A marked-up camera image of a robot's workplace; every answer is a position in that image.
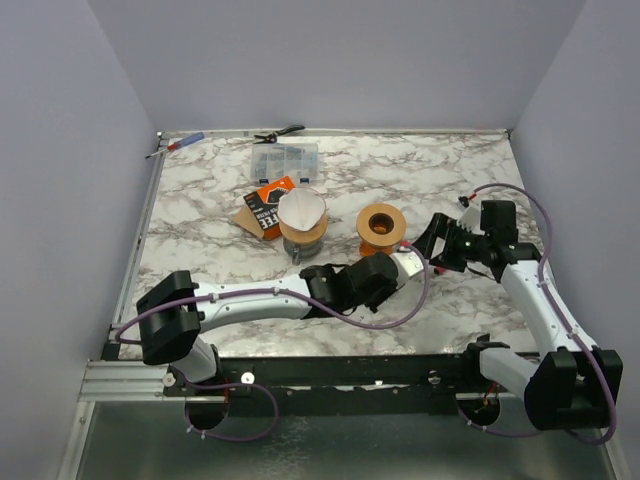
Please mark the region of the orange coffee filter box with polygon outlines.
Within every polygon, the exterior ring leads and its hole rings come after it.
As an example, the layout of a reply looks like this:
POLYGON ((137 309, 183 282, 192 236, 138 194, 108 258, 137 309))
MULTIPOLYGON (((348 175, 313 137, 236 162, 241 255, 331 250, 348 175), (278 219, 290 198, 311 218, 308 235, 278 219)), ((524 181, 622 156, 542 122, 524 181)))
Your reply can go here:
POLYGON ((233 216, 233 222, 258 239, 278 238, 281 235, 277 216, 279 201, 294 188, 293 181, 285 176, 244 195, 244 204, 233 216))

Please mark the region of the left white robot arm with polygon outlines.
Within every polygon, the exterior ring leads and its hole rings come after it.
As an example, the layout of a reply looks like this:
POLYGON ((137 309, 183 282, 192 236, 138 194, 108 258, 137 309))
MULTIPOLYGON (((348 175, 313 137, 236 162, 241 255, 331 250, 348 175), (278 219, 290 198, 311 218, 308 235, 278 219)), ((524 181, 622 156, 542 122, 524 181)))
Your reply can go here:
POLYGON ((312 265, 299 273, 245 284, 196 282, 175 271, 142 296, 137 313, 143 362, 174 363, 192 382, 217 375, 217 350, 199 335, 265 319, 326 318, 361 305, 375 312, 407 280, 397 256, 376 253, 347 264, 312 265))

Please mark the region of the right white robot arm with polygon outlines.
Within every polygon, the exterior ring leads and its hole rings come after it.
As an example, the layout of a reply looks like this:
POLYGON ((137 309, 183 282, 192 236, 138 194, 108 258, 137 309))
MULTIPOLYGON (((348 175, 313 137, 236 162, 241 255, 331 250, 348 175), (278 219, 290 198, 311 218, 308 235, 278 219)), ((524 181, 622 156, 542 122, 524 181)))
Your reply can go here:
POLYGON ((433 215, 415 247, 439 269, 463 272, 487 267, 523 315, 540 361, 482 338, 467 347, 471 373, 515 394, 539 431, 613 430, 623 364, 580 327, 544 272, 543 256, 519 239, 516 206, 485 200, 459 219, 433 215))

